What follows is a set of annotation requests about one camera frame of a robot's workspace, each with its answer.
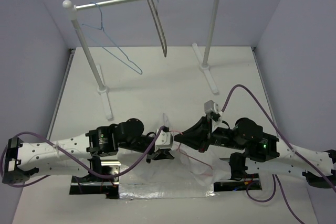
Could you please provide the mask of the white t shirt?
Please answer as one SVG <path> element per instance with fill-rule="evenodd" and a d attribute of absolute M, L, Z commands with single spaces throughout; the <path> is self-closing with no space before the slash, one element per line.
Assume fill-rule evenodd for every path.
<path fill-rule="evenodd" d="M 184 183 L 191 182 L 209 186 L 221 179 L 231 177 L 230 166 L 213 152 L 197 153 L 191 148 L 173 144 L 174 159 L 147 163 L 142 160 L 132 171 L 121 177 L 135 183 Z"/>

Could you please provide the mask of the pink wire hanger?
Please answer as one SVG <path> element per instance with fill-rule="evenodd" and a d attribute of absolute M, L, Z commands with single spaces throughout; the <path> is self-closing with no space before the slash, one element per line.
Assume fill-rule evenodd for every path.
<path fill-rule="evenodd" d="M 170 132 L 174 136 L 182 133 L 178 130 L 170 130 Z M 212 165 L 212 161 L 208 160 L 208 158 L 200 157 L 200 153 L 196 150 L 188 147 L 187 145 L 175 142 L 173 143 L 173 151 L 177 154 L 178 159 L 181 161 L 183 165 L 186 165 L 188 170 L 194 175 L 202 175 L 202 176 L 212 176 L 214 171 L 214 166 Z"/>

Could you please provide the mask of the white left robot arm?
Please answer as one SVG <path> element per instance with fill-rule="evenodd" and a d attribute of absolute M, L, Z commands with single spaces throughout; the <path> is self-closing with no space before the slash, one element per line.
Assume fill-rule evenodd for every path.
<path fill-rule="evenodd" d="M 104 172 L 101 158 L 115 156 L 119 149 L 135 151 L 141 156 L 121 172 L 122 175 L 134 169 L 143 159 L 173 159 L 170 153 L 173 136 L 169 128 L 162 126 L 155 133 L 145 135 L 144 125 L 138 119 L 129 119 L 119 124 L 101 126 L 85 134 L 64 140 L 50 141 L 29 132 L 40 139 L 39 143 L 27 143 L 21 134 L 8 140 L 1 156 L 1 177 L 3 184 L 13 187 L 29 186 L 29 180 L 40 180 L 52 175 L 87 177 L 90 181 L 113 180 L 119 174 Z"/>

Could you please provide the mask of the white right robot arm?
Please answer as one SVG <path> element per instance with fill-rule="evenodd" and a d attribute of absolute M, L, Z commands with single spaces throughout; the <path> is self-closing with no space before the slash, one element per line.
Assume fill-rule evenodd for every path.
<path fill-rule="evenodd" d="M 175 136 L 174 140 L 200 153 L 210 146 L 233 149 L 228 161 L 232 180 L 251 178 L 268 172 L 304 179 L 316 188 L 335 185 L 335 151 L 311 151 L 288 146 L 285 141 L 263 132 L 263 127 L 248 118 L 236 121 L 235 126 L 221 127 L 207 117 Z"/>

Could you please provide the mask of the grey plastic hanger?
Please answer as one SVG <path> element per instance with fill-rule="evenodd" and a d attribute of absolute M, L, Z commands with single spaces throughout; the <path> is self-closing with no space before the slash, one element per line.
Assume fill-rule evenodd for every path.
<path fill-rule="evenodd" d="M 160 17 L 159 17 L 159 12 L 158 12 L 158 4 L 159 4 L 159 0 L 156 0 L 156 4 L 154 3 L 154 0 L 146 0 L 154 21 L 154 25 L 155 25 L 155 29 L 160 41 L 160 45 L 162 48 L 162 52 L 163 52 L 163 57 L 166 58 L 167 57 L 167 41 L 166 41 L 166 37 L 165 37 L 165 33 L 164 33 L 164 29 L 162 26 L 162 23 L 160 21 Z"/>

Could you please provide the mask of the silver foil sheet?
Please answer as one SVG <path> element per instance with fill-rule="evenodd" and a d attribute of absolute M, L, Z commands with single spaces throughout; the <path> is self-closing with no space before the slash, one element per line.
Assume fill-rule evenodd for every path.
<path fill-rule="evenodd" d="M 119 185 L 120 199 L 205 198 L 215 196 L 213 186 L 196 181 L 127 182 Z"/>

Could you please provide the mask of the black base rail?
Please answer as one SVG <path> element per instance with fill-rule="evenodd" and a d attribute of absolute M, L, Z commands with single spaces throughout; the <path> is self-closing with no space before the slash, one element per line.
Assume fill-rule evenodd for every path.
<path fill-rule="evenodd" d="M 129 178 L 124 183 L 132 182 Z M 70 194 L 72 195 L 105 195 L 108 199 L 119 198 L 119 185 L 122 183 L 121 177 L 114 179 L 101 179 L 93 177 L 73 178 L 70 184 Z M 251 185 L 252 190 L 261 190 L 260 179 L 258 174 L 245 175 L 242 178 L 221 179 L 214 182 L 213 186 L 215 194 L 223 191 L 242 191 L 248 185 Z"/>

